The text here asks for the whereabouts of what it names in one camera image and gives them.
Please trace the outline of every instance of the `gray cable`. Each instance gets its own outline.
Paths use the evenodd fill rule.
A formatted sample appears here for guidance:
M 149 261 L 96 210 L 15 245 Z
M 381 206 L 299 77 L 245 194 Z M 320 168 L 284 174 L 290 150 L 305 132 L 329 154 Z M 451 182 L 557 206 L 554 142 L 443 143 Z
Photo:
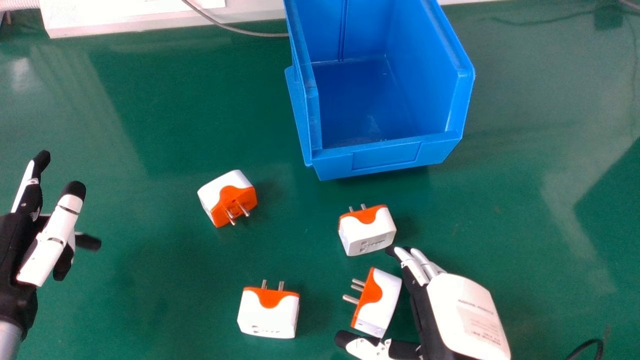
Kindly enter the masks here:
M 245 34 L 245 35 L 251 35 L 253 37 L 263 37 L 263 38 L 286 38 L 289 37 L 289 33 L 256 33 L 254 31 L 248 31 L 248 30 L 242 30 L 242 29 L 238 29 L 238 28 L 234 28 L 232 26 L 229 25 L 224 25 L 223 23 L 221 23 L 220 21 L 212 18 L 211 16 L 207 15 L 205 12 L 203 12 L 202 10 L 200 10 L 197 6 L 195 6 L 194 4 L 192 4 L 189 0 L 182 0 L 183 3 L 185 3 L 188 7 L 192 8 L 193 11 L 195 11 L 196 13 L 200 14 L 200 16 L 202 16 L 203 18 L 209 20 L 210 22 L 212 22 L 213 24 L 223 28 L 223 29 L 227 29 L 229 31 L 233 31 L 234 33 L 240 33 L 240 34 Z

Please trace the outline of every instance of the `white corrugated hose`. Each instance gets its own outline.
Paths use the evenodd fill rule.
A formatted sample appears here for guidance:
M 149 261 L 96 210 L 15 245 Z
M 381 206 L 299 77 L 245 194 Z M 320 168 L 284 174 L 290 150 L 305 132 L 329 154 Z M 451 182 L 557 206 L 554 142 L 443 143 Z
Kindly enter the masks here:
M 39 8 L 40 0 L 0 0 L 0 12 Z

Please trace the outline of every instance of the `blue storage container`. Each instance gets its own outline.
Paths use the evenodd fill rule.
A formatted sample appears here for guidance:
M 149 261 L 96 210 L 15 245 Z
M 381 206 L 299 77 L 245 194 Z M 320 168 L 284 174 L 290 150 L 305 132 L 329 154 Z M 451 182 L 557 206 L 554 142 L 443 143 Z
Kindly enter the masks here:
M 285 71 L 320 180 L 441 163 L 462 138 L 474 68 L 435 0 L 284 0 Z

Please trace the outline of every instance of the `white adapter body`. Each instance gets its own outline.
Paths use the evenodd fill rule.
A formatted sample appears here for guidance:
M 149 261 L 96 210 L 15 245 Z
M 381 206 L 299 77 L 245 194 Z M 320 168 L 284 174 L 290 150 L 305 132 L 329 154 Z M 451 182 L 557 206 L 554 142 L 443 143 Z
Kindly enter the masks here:
M 359 299 L 348 295 L 342 298 L 356 305 L 351 327 L 377 338 L 382 338 L 396 310 L 402 288 L 399 277 L 371 268 L 365 282 L 353 279 L 351 288 L 362 292 Z
M 200 204 L 216 227 L 231 223 L 241 215 L 249 216 L 258 199 L 255 188 L 240 170 L 213 179 L 198 190 Z
M 264 281 L 262 288 L 244 288 L 237 317 L 240 331 L 265 338 L 296 337 L 300 295 L 283 291 L 283 285 L 271 290 Z
M 426 293 L 442 343 L 451 352 L 465 359 L 511 359 L 507 337 L 487 289 L 466 277 L 444 273 L 431 280 Z
M 396 225 L 386 205 L 349 212 L 340 217 L 338 235 L 347 256 L 367 254 L 391 245 Z

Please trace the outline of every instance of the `green surface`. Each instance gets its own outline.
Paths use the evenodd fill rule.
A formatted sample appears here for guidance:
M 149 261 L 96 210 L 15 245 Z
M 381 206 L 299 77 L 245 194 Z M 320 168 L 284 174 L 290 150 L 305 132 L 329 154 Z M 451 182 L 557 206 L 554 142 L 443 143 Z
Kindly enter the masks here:
M 605 359 L 639 358 L 640 17 L 593 8 L 446 8 L 477 70 L 463 141 L 442 165 L 323 183 L 303 166 L 287 40 L 214 27 L 49 40 L 38 12 L 14 13 L 0 206 L 48 149 L 44 210 L 85 182 L 78 228 L 104 242 L 38 291 L 20 359 L 349 359 L 333 335 L 350 279 L 399 275 L 382 252 L 344 255 L 337 219 L 361 202 L 389 205 L 397 244 L 493 293 L 514 359 L 562 360 L 591 337 Z M 216 230 L 196 191 L 234 168 L 260 202 Z M 295 340 L 239 332 L 241 289 L 262 279 L 300 292 Z M 417 340 L 405 293 L 387 336 Z

